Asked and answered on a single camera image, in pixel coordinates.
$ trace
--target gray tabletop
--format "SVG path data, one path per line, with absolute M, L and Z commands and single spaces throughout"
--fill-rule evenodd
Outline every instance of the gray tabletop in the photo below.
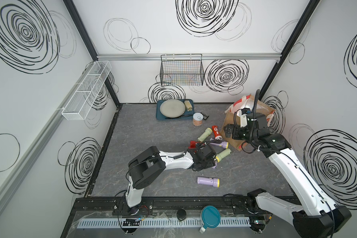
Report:
M 180 152 L 196 140 L 207 127 L 224 123 L 226 104 L 195 104 L 196 112 L 209 115 L 203 125 L 191 120 L 156 120 L 155 104 L 124 104 L 116 123 L 105 158 L 91 196 L 114 196 L 127 188 L 128 162 L 150 146 L 161 151 Z M 223 148 L 214 147 L 217 153 Z M 222 196 L 226 193 L 246 195 L 257 188 L 275 196 L 291 196 L 291 189 L 280 171 L 261 152 L 247 154 L 230 147 L 232 154 L 215 169 L 200 172 L 171 169 L 144 189 L 143 196 Z M 197 176 L 219 178 L 220 187 L 197 184 Z

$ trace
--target wire basket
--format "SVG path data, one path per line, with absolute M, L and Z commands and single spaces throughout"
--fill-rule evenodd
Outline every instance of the wire basket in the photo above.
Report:
M 202 86 L 205 72 L 201 54 L 161 55 L 161 85 Z
M 96 61 L 70 98 L 62 115 L 67 120 L 85 120 L 111 70 L 109 61 Z

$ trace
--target can lid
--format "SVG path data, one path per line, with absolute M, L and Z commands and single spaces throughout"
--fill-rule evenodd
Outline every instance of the can lid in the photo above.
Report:
M 201 219 L 205 226 L 214 228 L 221 222 L 221 215 L 217 208 L 213 206 L 206 206 L 201 212 Z
M 201 121 L 202 119 L 204 119 L 204 115 L 202 115 L 200 112 L 196 112 L 195 114 L 193 114 L 193 119 L 195 119 L 196 121 Z

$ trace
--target teal lid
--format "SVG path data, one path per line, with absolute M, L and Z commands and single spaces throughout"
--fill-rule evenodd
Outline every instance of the teal lid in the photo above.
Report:
M 204 223 L 204 228 L 214 228 L 220 224 L 221 215 L 217 208 L 213 206 L 206 206 L 201 212 L 201 219 Z

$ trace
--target purple flashlight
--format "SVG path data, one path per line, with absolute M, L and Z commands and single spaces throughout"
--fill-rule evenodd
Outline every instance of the purple flashlight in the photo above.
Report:
M 220 186 L 220 179 L 219 178 L 197 177 L 197 183 L 211 185 L 215 188 L 218 188 Z
M 224 148 L 224 149 L 227 149 L 227 147 L 229 147 L 229 142 L 227 142 L 227 141 L 222 141 L 221 144 L 210 143 L 210 145 L 216 145 L 216 146 L 222 147 L 222 148 Z

